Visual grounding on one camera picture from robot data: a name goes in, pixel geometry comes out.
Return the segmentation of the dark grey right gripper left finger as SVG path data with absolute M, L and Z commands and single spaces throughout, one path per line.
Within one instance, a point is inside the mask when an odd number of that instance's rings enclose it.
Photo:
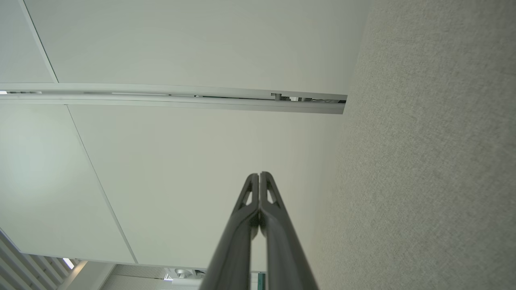
M 201 290 L 248 290 L 251 245 L 259 226 L 259 176 L 246 178 L 221 240 L 201 282 Z

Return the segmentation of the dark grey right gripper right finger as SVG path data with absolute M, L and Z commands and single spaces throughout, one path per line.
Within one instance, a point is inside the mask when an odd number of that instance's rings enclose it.
M 260 173 L 260 230 L 266 237 L 269 290 L 317 290 L 298 235 L 269 172 Z

